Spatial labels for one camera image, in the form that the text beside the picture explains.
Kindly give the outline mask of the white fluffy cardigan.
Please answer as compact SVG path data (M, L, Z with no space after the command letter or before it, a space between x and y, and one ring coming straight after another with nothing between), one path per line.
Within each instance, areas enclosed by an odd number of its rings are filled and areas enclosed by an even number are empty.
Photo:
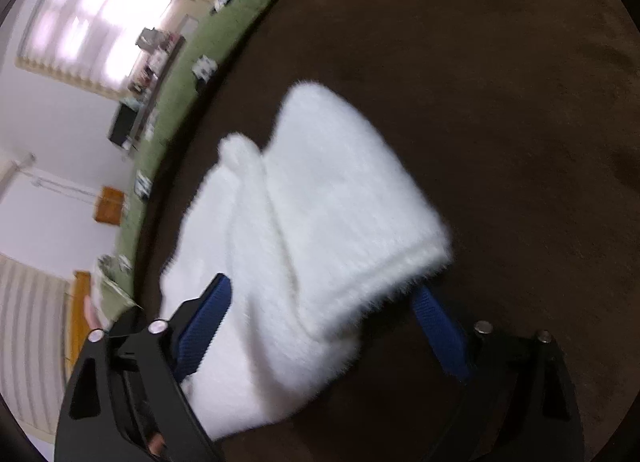
M217 274L230 307L186 398L213 439L279 422L340 375L363 316L450 263L448 231L383 138L315 82L285 96L269 143L231 133L160 275L160 315Z

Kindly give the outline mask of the wooden headboard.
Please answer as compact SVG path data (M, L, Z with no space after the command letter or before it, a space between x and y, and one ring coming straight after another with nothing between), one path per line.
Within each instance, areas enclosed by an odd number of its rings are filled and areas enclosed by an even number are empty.
M90 332L85 318L85 298L90 295L91 274L89 271L75 271L74 280L67 291L64 362L65 375L70 378L79 358L82 346Z

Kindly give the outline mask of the wooden chair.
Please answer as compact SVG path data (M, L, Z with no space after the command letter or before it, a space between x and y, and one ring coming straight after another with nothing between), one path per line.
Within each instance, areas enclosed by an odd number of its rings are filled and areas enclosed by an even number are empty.
M104 185L96 198L93 219L97 223L103 223L104 225L119 226L124 203L124 192Z

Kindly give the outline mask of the black monitor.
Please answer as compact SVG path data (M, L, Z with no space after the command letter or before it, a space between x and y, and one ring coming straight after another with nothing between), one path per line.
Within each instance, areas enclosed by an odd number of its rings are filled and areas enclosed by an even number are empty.
M118 110L112 120L110 131L108 132L108 140L116 147L121 148L129 137L134 121L137 118L137 111L133 110L126 103L119 103Z

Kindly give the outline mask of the brown bed blanket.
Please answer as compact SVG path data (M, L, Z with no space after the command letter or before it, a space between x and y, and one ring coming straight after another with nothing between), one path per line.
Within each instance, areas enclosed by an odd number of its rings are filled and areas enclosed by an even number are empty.
M160 307L183 212L286 90L325 84L366 116L442 215L454 262L430 285L457 319L562 352L585 459L639 456L639 32L620 0L276 0L160 163L134 287ZM356 362L229 461L461 461L456 395L409 296L373 312Z

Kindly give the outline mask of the window blind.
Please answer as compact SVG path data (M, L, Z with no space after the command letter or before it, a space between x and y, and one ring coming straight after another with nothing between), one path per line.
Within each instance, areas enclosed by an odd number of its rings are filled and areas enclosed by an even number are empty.
M146 28L160 28L171 0L38 0L30 14L16 64L116 98L134 73Z

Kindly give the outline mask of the green cow-print blanket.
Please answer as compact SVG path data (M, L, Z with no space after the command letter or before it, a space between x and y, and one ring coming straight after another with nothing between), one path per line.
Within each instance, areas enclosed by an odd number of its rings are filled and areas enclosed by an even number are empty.
M198 22L160 87L160 96L141 127L130 187L122 201L115 252L99 257L92 273L91 301L104 327L134 306L134 254L146 201L170 140L200 90L270 3L272 0L214 0L212 10Z

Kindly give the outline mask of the white wall desk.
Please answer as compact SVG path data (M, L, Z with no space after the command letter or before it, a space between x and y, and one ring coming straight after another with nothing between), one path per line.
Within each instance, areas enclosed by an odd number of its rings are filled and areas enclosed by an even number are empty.
M134 108L148 102L185 42L182 35L169 34L155 50L144 52L141 63L128 81L128 96L124 100Z

